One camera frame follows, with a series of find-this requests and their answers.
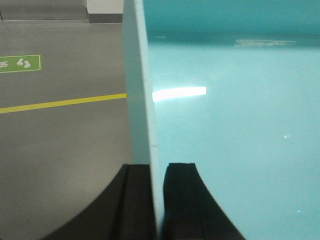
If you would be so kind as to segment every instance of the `glossy turquoise surface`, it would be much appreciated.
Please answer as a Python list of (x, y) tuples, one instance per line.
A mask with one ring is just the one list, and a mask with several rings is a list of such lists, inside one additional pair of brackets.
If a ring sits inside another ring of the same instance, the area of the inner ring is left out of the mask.
[(247, 240), (319, 240), (320, 1), (124, 6), (133, 157), (150, 156), (158, 230), (168, 164), (196, 163)]
[(154, 92), (206, 87), (155, 102), (162, 174), (168, 163), (196, 163), (248, 240), (319, 239), (319, 39), (148, 39)]

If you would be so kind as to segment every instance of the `painted floor marking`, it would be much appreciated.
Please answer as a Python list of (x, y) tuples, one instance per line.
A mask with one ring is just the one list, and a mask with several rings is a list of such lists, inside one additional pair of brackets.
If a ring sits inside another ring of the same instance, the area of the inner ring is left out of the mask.
[(29, 104), (29, 105), (3, 107), (3, 108), (0, 108), (0, 114), (29, 111), (29, 110), (35, 110), (35, 109), (47, 109), (47, 108), (54, 108), (54, 107), (75, 105), (75, 104), (94, 103), (94, 102), (100, 102), (100, 101), (125, 99), (125, 98), (127, 98), (127, 94), (120, 93), (120, 94), (113, 94), (113, 95), (92, 96), (92, 97), (84, 97), (84, 98), (69, 99), (69, 100), (62, 100), (62, 101), (52, 101), (52, 102), (43, 102), (43, 103), (36, 103), (36, 104)]

